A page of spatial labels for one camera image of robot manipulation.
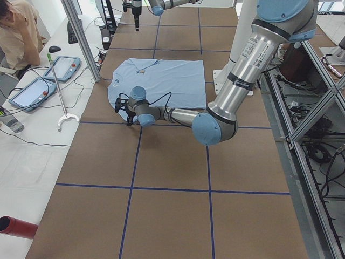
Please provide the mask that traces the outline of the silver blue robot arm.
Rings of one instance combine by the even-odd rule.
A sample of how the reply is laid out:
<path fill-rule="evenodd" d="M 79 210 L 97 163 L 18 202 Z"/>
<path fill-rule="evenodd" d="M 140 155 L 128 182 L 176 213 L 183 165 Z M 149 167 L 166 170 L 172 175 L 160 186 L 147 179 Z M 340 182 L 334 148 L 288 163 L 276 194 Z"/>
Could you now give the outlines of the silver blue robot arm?
<path fill-rule="evenodd" d="M 128 126 L 134 117 L 142 127 L 157 120 L 176 122 L 190 127 L 194 137 L 207 146 L 234 137 L 238 129 L 236 112 L 278 47 L 313 38 L 318 13 L 317 1 L 244 1 L 243 4 L 254 12 L 252 33 L 246 37 L 242 52 L 215 100 L 207 104 L 205 111 L 151 107 L 145 89 L 136 86 L 123 104 Z"/>
<path fill-rule="evenodd" d="M 153 0 L 149 1 L 149 6 L 153 15 L 160 16 L 164 13 L 164 10 L 172 9 L 184 4 L 199 4 L 201 2 L 202 1 L 194 0 Z M 124 12 L 127 12 L 127 9 L 131 9 L 131 13 L 134 16 L 135 31 L 139 31 L 140 16 L 142 14 L 142 1 L 123 1 L 122 6 Z"/>

